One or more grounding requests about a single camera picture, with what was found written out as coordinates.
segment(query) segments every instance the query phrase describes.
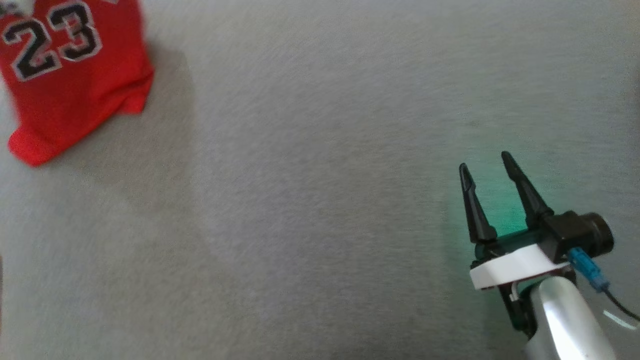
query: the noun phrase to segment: jersey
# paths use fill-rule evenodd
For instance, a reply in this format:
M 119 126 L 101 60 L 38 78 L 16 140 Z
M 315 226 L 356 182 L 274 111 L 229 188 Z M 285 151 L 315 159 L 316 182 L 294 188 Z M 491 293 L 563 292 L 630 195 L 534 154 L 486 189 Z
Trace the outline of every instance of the jersey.
M 9 149 L 31 166 L 115 113 L 142 112 L 153 82 L 137 0 L 37 0 L 0 12 L 0 69 L 18 115 Z

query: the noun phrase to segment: printed number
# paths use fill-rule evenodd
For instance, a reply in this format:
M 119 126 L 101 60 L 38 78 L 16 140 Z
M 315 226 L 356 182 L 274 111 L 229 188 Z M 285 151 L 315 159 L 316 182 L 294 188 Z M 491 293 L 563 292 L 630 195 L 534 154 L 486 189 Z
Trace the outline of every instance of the printed number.
M 20 20 L 10 24 L 3 33 L 3 40 L 8 45 L 22 42 L 23 35 L 31 33 L 27 46 L 13 62 L 13 69 L 18 79 L 27 81 L 61 67 L 60 59 L 55 51 L 45 51 L 51 45 L 44 25 L 36 20 Z
M 83 1 L 71 1 L 54 6 L 49 11 L 49 25 L 53 31 L 67 30 L 70 43 L 61 46 L 60 56 L 69 61 L 82 61 L 95 56 L 102 49 L 98 31 L 94 28 L 89 6 Z M 62 67 L 60 58 L 51 46 L 51 36 L 36 19 L 18 20 L 9 24 L 3 33 L 8 45 L 18 44 L 23 35 L 31 33 L 27 46 L 13 63 L 15 74 L 21 81 L 29 81 Z
M 60 47 L 60 56 L 70 61 L 82 61 L 102 49 L 93 17 L 85 3 L 63 4 L 51 8 L 49 24 L 54 31 L 67 29 L 71 43 Z

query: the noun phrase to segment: fabric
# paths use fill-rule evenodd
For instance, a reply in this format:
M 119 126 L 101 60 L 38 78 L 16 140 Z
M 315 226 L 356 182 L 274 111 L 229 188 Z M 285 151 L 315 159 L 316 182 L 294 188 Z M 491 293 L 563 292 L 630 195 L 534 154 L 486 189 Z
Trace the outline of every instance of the fabric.
M 0 19 L 0 67 L 19 127 L 9 148 L 31 166 L 73 146 L 114 113 L 139 113 L 154 70 L 135 0 L 38 0 Z
M 640 1 L 141 3 L 145 111 L 46 171 L 0 150 L 0 359 L 524 360 L 458 179 L 521 229 L 502 150 L 607 217 L 640 309 Z
M 32 16 L 35 3 L 35 0 L 0 0 L 0 9 Z

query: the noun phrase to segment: robotic arm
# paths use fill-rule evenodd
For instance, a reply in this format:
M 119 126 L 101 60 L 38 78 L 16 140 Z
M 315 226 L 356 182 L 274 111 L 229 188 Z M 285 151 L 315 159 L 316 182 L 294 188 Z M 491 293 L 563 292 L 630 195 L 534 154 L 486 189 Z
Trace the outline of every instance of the robotic arm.
M 585 274 L 598 292 L 612 298 L 609 282 L 591 262 L 613 249 L 609 226 L 595 213 L 556 215 L 511 154 L 503 152 L 502 160 L 518 189 L 527 224 L 527 229 L 504 236 L 498 236 L 487 221 L 471 173 L 466 164 L 460 165 L 469 236 L 476 245 L 470 271 L 474 286 L 500 291 L 511 324 L 529 338 L 527 358 L 615 360 L 609 340 L 577 288 L 575 273 Z

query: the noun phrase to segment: black cable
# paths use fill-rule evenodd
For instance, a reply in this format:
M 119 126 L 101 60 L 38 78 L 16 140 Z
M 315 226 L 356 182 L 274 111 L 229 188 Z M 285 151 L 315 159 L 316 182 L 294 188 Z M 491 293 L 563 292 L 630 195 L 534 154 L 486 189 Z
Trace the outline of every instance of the black cable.
M 620 304 L 620 302 L 618 301 L 618 299 L 616 299 L 615 296 L 613 296 L 611 294 L 611 291 L 609 291 L 608 289 L 603 290 L 604 293 L 607 295 L 607 297 L 609 298 L 609 300 L 611 300 L 611 302 L 618 308 L 620 309 L 620 311 L 622 311 L 625 315 L 629 316 L 630 318 L 635 319 L 636 321 L 640 322 L 640 316 L 637 316 L 636 314 L 632 313 L 631 311 L 629 311 L 629 309 L 627 309 L 626 307 L 624 307 L 622 304 Z

